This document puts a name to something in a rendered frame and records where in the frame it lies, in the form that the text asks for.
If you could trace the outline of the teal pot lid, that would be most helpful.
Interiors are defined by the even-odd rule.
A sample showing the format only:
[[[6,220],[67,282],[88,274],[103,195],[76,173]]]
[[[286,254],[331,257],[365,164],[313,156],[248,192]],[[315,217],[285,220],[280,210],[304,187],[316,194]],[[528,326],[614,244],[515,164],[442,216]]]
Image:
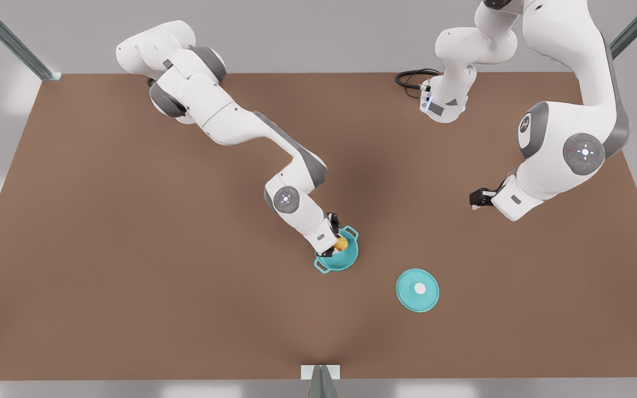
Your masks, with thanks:
[[[396,282],[399,302],[417,313],[432,310],[440,298],[437,280],[426,270],[409,269],[400,274]]]

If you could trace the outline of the teal pot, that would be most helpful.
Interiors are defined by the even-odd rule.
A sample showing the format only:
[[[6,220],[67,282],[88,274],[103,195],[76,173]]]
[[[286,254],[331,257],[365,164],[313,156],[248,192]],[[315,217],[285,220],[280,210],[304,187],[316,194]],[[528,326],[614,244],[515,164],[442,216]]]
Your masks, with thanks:
[[[331,257],[317,256],[314,260],[314,267],[322,274],[349,269],[357,260],[359,254],[359,246],[357,243],[359,233],[357,230],[346,225],[340,229],[340,235],[347,240],[347,248],[345,250],[334,252]]]

